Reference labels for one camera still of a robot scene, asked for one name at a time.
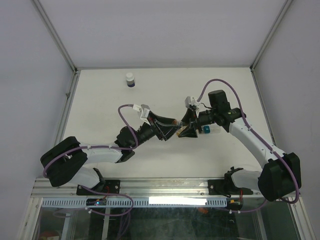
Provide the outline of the clear orange pill bottle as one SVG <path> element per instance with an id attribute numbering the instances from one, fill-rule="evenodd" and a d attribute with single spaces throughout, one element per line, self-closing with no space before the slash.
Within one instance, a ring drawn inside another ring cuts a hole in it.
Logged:
<path id="1" fill-rule="evenodd" d="M 186 123 L 181 121 L 181 120 L 177 120 L 174 118 L 166 118 L 160 121 L 162 125 L 164 126 L 179 126 L 180 128 L 186 126 Z"/>

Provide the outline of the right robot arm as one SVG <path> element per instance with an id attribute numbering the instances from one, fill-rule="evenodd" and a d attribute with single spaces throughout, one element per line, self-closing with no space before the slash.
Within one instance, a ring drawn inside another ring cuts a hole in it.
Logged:
<path id="1" fill-rule="evenodd" d="M 217 124 L 237 138 L 255 157 L 261 171 L 231 167 L 224 174 L 219 192 L 229 196 L 240 189 L 256 190 L 265 199 L 273 202 L 292 192 L 299 193 L 302 186 L 300 159 L 295 153 L 285 153 L 261 136 L 253 133 L 252 125 L 240 108 L 231 108 L 223 90 L 208 93 L 210 107 L 199 111 L 200 102 L 194 97 L 185 99 L 187 108 L 182 118 L 185 128 L 178 134 L 180 138 L 196 138 L 204 127 Z"/>

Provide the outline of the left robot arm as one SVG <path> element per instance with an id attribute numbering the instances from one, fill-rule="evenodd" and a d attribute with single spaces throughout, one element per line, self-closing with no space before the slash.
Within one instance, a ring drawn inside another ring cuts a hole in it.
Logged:
<path id="1" fill-rule="evenodd" d="M 146 141 L 153 137 L 167 141 L 181 127 L 181 121 L 149 112 L 138 129 L 126 125 L 120 130 L 116 140 L 107 145 L 84 144 L 75 136 L 69 136 L 41 156 L 43 176 L 49 179 L 52 187 L 74 183 L 87 187 L 93 194 L 100 194 L 105 188 L 103 176 L 99 170 L 87 168 L 87 164 L 124 163 Z"/>

